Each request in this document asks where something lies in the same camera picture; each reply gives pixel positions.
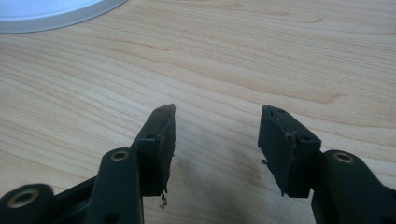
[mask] white plate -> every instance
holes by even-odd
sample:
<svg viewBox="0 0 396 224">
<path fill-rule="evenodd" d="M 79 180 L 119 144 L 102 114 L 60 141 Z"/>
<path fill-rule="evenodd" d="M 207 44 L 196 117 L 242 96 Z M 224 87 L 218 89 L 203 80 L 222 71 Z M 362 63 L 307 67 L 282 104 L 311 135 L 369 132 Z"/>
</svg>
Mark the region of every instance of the white plate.
<svg viewBox="0 0 396 224">
<path fill-rule="evenodd" d="M 102 15 L 126 0 L 0 0 L 0 33 L 60 28 Z"/>
</svg>

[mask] wood grain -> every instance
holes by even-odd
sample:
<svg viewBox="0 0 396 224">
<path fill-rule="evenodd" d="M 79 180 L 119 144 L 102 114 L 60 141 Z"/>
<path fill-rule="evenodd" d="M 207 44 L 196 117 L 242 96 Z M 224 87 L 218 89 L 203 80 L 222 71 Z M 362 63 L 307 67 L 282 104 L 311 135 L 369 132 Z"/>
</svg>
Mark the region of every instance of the wood grain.
<svg viewBox="0 0 396 224">
<path fill-rule="evenodd" d="M 169 206 L 146 223 L 314 223 L 257 148 L 261 107 L 288 110 L 396 189 L 396 2 L 130 0 L 63 29 L 0 35 L 0 195 L 56 193 L 177 106 Z"/>
</svg>

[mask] black plastic part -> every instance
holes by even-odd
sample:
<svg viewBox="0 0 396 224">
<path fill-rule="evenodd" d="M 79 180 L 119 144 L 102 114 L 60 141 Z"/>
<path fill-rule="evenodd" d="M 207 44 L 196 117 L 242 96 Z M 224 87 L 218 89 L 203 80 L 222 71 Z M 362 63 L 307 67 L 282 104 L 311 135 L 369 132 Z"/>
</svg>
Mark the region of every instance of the black plastic part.
<svg viewBox="0 0 396 224">
<path fill-rule="evenodd" d="M 129 165 L 109 162 L 112 151 L 103 157 L 98 178 L 55 197 L 49 186 L 41 184 L 12 190 L 0 200 L 0 224 L 142 223 L 142 196 L 160 196 L 167 191 L 175 151 L 175 112 L 174 105 L 152 112 L 132 146 L 123 148 L 132 155 L 128 161 L 122 160 Z M 33 203 L 17 209 L 7 207 L 13 195 L 32 187 L 40 190 Z"/>
<path fill-rule="evenodd" d="M 96 177 L 88 179 L 55 196 L 52 224 L 82 223 L 89 206 Z"/>
<path fill-rule="evenodd" d="M 111 150 L 102 158 L 85 219 L 86 224 L 143 223 L 136 152 Z"/>
<path fill-rule="evenodd" d="M 332 223 L 396 223 L 391 190 L 382 186 L 361 159 L 329 150 L 323 153 L 319 169 L 339 216 Z"/>
<path fill-rule="evenodd" d="M 269 105 L 262 107 L 259 148 L 282 195 L 308 197 L 320 144 L 320 139 L 288 112 Z"/>
<path fill-rule="evenodd" d="M 131 146 L 139 157 L 143 196 L 160 196 L 164 190 L 167 192 L 176 141 L 175 111 L 174 105 L 155 109 Z"/>
<path fill-rule="evenodd" d="M 44 184 L 22 186 L 12 190 L 0 200 L 0 224 L 48 223 L 52 205 L 53 192 L 50 186 Z"/>
</svg>

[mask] wooden table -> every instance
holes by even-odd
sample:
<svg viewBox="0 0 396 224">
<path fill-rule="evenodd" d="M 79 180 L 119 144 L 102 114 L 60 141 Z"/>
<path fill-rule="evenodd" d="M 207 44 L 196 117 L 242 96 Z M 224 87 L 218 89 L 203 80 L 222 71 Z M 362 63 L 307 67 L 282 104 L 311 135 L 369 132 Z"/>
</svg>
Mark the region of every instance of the wooden table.
<svg viewBox="0 0 396 224">
<path fill-rule="evenodd" d="M 257 147 L 262 105 L 396 189 L 396 3 L 130 0 L 63 29 L 0 35 L 0 195 L 96 175 L 156 107 L 177 107 L 168 207 L 146 223 L 314 223 Z"/>
</svg>

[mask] screw hole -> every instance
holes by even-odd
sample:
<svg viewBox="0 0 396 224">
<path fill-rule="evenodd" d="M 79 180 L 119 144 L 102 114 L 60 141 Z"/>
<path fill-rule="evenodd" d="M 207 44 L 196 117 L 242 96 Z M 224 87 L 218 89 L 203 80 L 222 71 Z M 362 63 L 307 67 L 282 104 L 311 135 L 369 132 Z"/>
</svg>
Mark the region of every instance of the screw hole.
<svg viewBox="0 0 396 224">
<path fill-rule="evenodd" d="M 14 197 L 12 197 L 7 205 L 10 208 L 24 207 L 25 205 L 32 203 L 38 197 L 38 189 L 26 189 Z"/>
<path fill-rule="evenodd" d="M 355 160 L 347 155 L 346 153 L 342 153 L 342 152 L 336 152 L 334 154 L 332 154 L 337 160 L 342 161 L 342 162 L 346 162 L 346 163 L 352 163 Z"/>
<path fill-rule="evenodd" d="M 127 151 L 118 151 L 111 155 L 111 160 L 113 161 L 122 161 L 128 158 L 129 153 Z"/>
<path fill-rule="evenodd" d="M 118 213 L 109 213 L 105 216 L 104 222 L 105 224 L 117 223 L 120 220 L 120 214 Z"/>
</svg>

